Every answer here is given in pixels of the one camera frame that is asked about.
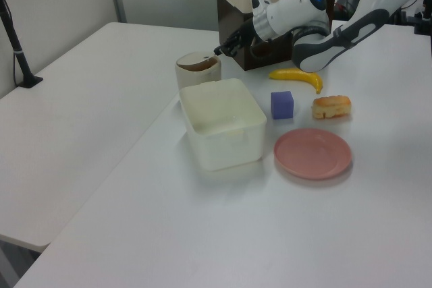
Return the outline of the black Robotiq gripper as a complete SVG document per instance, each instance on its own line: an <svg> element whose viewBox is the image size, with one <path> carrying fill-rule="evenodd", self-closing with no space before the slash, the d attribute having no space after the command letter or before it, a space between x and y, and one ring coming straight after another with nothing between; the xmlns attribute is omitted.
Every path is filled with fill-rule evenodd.
<svg viewBox="0 0 432 288"><path fill-rule="evenodd" d="M253 19L249 18L223 44L214 49L214 54L235 57L240 49L246 47L251 55L255 55L254 40L256 37Z"/></svg>

